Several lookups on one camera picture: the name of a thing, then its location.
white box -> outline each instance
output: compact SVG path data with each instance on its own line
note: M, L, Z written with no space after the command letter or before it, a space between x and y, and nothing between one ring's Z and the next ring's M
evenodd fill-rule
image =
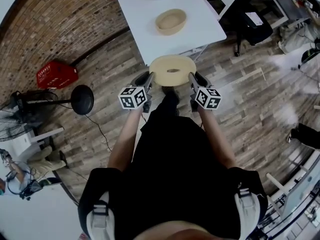
M196 93L195 101L205 110L216 110L222 97L216 89L200 87Z
M125 87L118 95L121 106L124 110L136 110L147 101L147 94L144 87Z

paper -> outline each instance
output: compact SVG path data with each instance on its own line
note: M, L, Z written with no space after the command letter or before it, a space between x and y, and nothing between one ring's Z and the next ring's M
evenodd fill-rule
M258 14L255 12L246 12L245 13L252 21L254 24L257 26L261 26L263 24L263 21L259 18Z

wooden floor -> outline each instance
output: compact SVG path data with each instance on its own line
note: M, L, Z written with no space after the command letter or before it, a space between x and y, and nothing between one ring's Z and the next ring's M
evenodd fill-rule
M288 158L298 163L311 153L310 148L297 141L287 144L286 137L297 122L318 129L318 112L313 109L313 105L320 103L318 83L291 69L297 67L301 55L282 54L276 34L256 46L244 41L240 57L234 56L235 36L227 36L227 40L207 48L196 63L197 70L211 80L223 97L214 114L232 144L239 166L257 170L265 191L270 194L275 188L266 173L284 182L295 169ZM317 79L319 65L316 58L302 70ZM79 80L58 94L67 98L76 85L90 86L95 104L89 117L99 123L112 148L128 113L121 109L117 95L148 68L130 32L106 44L77 68ZM186 84L177 89L182 98L180 115L191 117L200 125L199 115L191 113L190 86ZM157 85L150 93L152 109L155 109L164 95ZM92 169L106 166L110 152L97 125L59 106L43 130L57 126L63 126L65 131L56 135L54 141L65 153L73 171L87 178ZM65 168L57 172L79 199L86 180Z

wooden bowl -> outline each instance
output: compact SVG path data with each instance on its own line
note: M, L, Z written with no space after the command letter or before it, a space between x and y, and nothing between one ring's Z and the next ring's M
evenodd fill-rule
M181 9L170 9L161 13L155 20L155 27L160 34L171 36L184 27L187 21L186 13Z

electric fan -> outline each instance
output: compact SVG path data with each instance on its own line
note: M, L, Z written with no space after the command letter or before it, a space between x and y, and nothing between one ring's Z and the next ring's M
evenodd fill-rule
M57 100L49 90L14 92L0 106L0 142L13 140L38 128L51 115L54 105L71 103L78 115L88 114L94 106L94 94L86 85L78 85L67 100Z

